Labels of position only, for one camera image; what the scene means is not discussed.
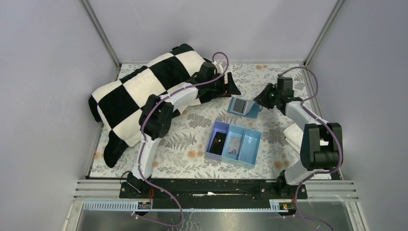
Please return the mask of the teal leather card holder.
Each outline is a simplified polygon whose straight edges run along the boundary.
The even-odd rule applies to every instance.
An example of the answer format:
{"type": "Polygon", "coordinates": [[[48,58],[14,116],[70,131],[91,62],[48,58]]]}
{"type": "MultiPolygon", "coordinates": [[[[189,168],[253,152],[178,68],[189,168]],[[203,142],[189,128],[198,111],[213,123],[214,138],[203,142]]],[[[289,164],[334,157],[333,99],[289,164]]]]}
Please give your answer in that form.
{"type": "Polygon", "coordinates": [[[232,97],[227,112],[237,116],[257,118],[263,107],[255,101],[232,97]]]}

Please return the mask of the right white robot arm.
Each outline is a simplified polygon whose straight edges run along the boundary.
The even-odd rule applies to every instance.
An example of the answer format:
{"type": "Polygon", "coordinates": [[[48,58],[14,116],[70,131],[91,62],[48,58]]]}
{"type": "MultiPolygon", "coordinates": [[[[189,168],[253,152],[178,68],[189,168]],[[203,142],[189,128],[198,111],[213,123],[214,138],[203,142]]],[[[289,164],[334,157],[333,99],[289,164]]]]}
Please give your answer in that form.
{"type": "Polygon", "coordinates": [[[301,185],[315,175],[337,171],[343,162],[342,127],[329,123],[294,96],[293,80],[279,76],[277,83],[269,83],[254,101],[267,109],[278,109],[302,130],[300,159],[277,177],[273,191],[289,198],[296,196],[301,185]]]}

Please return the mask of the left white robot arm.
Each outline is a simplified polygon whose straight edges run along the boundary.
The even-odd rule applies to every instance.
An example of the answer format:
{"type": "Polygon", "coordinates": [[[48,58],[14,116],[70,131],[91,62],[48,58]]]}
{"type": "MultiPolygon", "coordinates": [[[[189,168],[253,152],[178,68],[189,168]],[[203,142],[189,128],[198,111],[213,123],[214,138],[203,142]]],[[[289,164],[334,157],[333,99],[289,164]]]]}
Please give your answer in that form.
{"type": "Polygon", "coordinates": [[[131,192],[142,195],[154,189],[162,190],[162,187],[153,184],[149,177],[152,174],[152,163],[157,147],[170,130],[173,112],[205,94],[210,97],[229,94],[233,80],[228,68],[228,62],[220,64],[205,62],[198,72],[172,93],[149,96],[140,118],[141,141],[138,158],[123,186],[128,186],[131,192]]]}

